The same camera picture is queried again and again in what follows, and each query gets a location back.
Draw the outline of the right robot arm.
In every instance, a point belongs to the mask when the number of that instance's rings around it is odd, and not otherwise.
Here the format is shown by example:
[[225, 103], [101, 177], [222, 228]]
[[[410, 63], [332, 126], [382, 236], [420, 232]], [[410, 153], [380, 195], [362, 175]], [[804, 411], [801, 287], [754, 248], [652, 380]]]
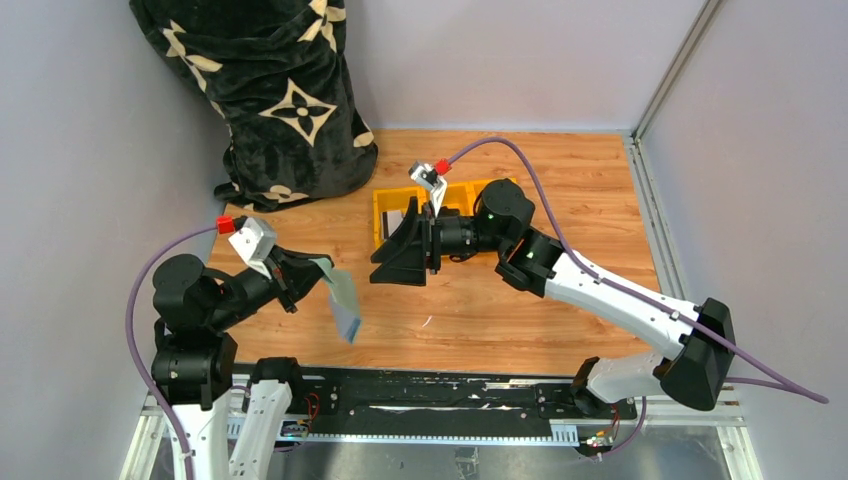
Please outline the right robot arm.
[[698, 411], [712, 410], [734, 358], [729, 307], [713, 298], [696, 305], [665, 297], [591, 264], [534, 228], [535, 205], [509, 179], [489, 182], [473, 212], [444, 213], [410, 198], [388, 238], [371, 255], [373, 284], [423, 286], [443, 259], [497, 256], [496, 273], [522, 292], [587, 310], [650, 346], [622, 358], [590, 357], [580, 366], [567, 404], [593, 415], [631, 397], [664, 394]]

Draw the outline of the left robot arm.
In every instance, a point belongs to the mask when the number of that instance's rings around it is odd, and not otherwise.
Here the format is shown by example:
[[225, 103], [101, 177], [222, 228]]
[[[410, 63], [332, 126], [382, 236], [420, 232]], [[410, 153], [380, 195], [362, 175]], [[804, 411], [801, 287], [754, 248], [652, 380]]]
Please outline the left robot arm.
[[178, 479], [264, 479], [287, 411], [318, 411], [318, 397], [295, 358], [263, 358], [249, 378], [242, 430], [228, 446], [237, 352], [228, 329], [273, 301], [295, 312], [333, 262], [275, 246], [266, 264], [269, 277], [251, 268], [231, 276], [180, 254], [154, 272], [153, 306], [160, 317], [151, 376], [170, 415]]

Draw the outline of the yellow bin with black card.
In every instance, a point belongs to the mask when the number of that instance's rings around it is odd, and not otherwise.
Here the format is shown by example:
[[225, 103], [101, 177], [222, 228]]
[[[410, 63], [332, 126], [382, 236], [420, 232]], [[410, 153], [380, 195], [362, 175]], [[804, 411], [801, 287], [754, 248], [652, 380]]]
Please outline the yellow bin with black card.
[[473, 205], [476, 199], [476, 191], [471, 182], [459, 182], [448, 184], [439, 190], [441, 194], [441, 206], [457, 210], [460, 215], [472, 215]]

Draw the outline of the white cards in bin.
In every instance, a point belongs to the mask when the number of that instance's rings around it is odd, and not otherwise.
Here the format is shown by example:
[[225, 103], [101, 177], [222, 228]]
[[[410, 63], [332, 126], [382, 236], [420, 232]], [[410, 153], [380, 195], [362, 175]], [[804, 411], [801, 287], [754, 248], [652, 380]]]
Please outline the white cards in bin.
[[402, 210], [390, 210], [381, 214], [381, 228], [383, 238], [389, 238], [400, 226], [404, 219], [405, 213]]

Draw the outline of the yellow bin with white cards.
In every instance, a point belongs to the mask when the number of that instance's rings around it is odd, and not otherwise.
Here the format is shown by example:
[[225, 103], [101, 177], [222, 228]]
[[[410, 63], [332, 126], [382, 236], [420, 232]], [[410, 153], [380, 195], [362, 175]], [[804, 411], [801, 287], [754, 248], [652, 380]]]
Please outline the yellow bin with white cards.
[[375, 189], [372, 192], [374, 247], [377, 248], [397, 229], [411, 198], [423, 205], [427, 194], [422, 187]]

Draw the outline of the black floral blanket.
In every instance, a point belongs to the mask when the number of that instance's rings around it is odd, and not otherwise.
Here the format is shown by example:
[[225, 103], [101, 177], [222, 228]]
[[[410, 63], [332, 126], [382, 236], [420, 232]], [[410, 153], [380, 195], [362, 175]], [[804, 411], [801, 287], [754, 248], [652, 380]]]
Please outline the black floral blanket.
[[215, 197], [275, 212], [351, 194], [378, 147], [355, 104], [341, 1], [133, 1], [147, 42], [223, 119]]

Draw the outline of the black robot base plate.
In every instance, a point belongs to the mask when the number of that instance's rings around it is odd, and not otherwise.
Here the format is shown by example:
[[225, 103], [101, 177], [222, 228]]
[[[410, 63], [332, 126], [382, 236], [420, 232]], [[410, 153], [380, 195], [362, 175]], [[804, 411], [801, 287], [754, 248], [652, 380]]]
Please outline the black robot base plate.
[[319, 404], [316, 438], [415, 440], [549, 440], [557, 423], [611, 426], [630, 421], [628, 400], [582, 412], [570, 397], [569, 376], [307, 367], [305, 391], [290, 419]]

